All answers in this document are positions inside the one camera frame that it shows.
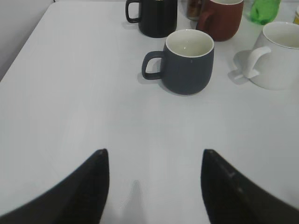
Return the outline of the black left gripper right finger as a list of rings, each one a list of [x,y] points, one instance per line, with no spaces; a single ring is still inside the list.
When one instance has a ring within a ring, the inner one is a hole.
[[[299,210],[271,195],[213,149],[203,151],[201,193],[212,224],[297,224]]]

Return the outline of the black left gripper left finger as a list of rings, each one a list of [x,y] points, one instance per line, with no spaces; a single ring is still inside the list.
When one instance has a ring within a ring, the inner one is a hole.
[[[81,166],[36,199],[0,217],[2,224],[98,224],[109,191],[108,151]]]

